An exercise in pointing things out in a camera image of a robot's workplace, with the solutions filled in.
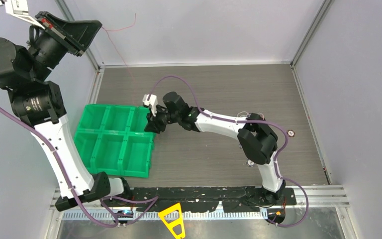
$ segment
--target screw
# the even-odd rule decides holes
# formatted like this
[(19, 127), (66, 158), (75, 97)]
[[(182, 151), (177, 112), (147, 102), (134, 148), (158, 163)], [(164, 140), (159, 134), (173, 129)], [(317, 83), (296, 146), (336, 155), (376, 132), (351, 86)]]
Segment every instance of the screw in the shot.
[(287, 131), (287, 134), (291, 138), (295, 136), (295, 132), (293, 130), (291, 130), (291, 129)]
[(251, 160), (247, 160), (247, 166), (248, 167), (254, 167), (254, 165), (255, 165), (255, 163), (253, 162), (253, 161), (251, 161)]

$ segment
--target red wire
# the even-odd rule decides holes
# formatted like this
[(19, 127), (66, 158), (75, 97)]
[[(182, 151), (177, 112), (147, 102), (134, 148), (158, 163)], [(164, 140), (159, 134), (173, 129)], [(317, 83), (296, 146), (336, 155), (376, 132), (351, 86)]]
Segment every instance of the red wire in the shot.
[(126, 63), (125, 59), (123, 58), (121, 52), (118, 50), (118, 48), (116, 47), (115, 43), (113, 42), (112, 38), (110, 37), (109, 35), (109, 32), (111, 31), (122, 31), (122, 30), (125, 30), (125, 29), (128, 29), (130, 27), (133, 27), (135, 26), (135, 22), (137, 21), (137, 13), (135, 13), (134, 15), (134, 23), (130, 26), (127, 26), (127, 27), (123, 27), (123, 28), (120, 28), (120, 29), (117, 29), (117, 30), (107, 30), (106, 28), (102, 27), (102, 29), (106, 32), (106, 35), (107, 37), (109, 38), (109, 41), (112, 43), (112, 46), (115, 48), (115, 51), (118, 53), (118, 55), (121, 57), (122, 59), (122, 62), (124, 63), (125, 67), (126, 67), (126, 70), (128, 71), (128, 74), (131, 76), (132, 78), (132, 86), (133, 86), (133, 91), (134, 91), (134, 95), (132, 96), (132, 102), (133, 104), (135, 105), (135, 77), (134, 75), (132, 74), (131, 72), (131, 69), (129, 68), (128, 64)]
[(105, 30), (105, 31), (122, 31), (122, 30), (125, 30), (125, 29), (127, 29), (127, 28), (130, 28), (130, 27), (135, 26), (135, 22), (136, 22), (136, 21), (137, 21), (137, 13), (134, 14), (134, 22), (133, 22), (133, 24), (130, 25), (130, 26), (126, 26), (126, 27), (123, 27), (123, 28), (120, 28), (120, 29), (117, 29), (117, 30), (108, 30), (108, 29), (106, 29), (106, 28), (104, 28), (104, 27), (102, 27), (102, 28), (103, 28), (103, 30)]
[(286, 214), (286, 197), (285, 197), (284, 203), (282, 204), (282, 207), (284, 208), (284, 214)]

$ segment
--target metal panel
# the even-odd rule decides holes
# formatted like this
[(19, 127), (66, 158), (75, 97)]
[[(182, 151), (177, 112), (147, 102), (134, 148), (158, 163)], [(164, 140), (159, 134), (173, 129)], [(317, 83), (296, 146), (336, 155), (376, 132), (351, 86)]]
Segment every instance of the metal panel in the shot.
[[(295, 222), (301, 217), (300, 209), (286, 209), (284, 223)], [(277, 228), (264, 220), (188, 220), (184, 221), (186, 238), (190, 239), (343, 239), (345, 238), (334, 208), (312, 209), (308, 218), (293, 228)], [(134, 225), (102, 229), (89, 221), (63, 220), (59, 239), (150, 239), (173, 238), (161, 221), (140, 221)]]

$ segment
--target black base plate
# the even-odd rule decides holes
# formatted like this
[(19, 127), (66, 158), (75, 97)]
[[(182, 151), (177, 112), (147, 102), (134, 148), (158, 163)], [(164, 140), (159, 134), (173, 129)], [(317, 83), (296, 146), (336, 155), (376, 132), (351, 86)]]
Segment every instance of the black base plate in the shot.
[[(286, 197), (287, 205), (296, 205), (292, 188), (285, 188), (283, 196), (274, 204), (265, 200), (259, 187), (166, 187), (166, 188), (134, 188), (131, 190), (135, 201), (143, 201), (159, 196), (158, 201), (149, 212), (160, 212), (181, 203), (183, 212), (203, 213), (216, 210), (219, 201), (223, 210), (229, 212), (259, 212), (260, 207), (281, 206)], [(109, 207), (131, 206), (117, 200), (105, 200)], [(146, 209), (146, 204), (136, 205), (137, 211)]]

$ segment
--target white wall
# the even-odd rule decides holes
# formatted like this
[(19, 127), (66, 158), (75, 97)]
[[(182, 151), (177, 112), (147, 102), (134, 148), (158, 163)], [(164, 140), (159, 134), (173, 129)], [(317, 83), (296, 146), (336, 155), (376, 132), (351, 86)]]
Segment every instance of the white wall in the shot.
[[(323, 0), (67, 0), (76, 19), (96, 18), (128, 65), (290, 62)], [(123, 65), (104, 31), (95, 56)]]
[(382, 238), (382, 1), (335, 1), (297, 71), (362, 238)]
[[(28, 4), (31, 15), (45, 10), (62, 17), (53, 0)], [(0, 37), (25, 45), (28, 27), (0, 7)], [(67, 55), (48, 77), (61, 87), (71, 129), (78, 123), (94, 76), (86, 56)], [(3, 90), (0, 106), (12, 112)], [(56, 178), (38, 143), (26, 130), (0, 115), (0, 239), (37, 239), (56, 186)]]

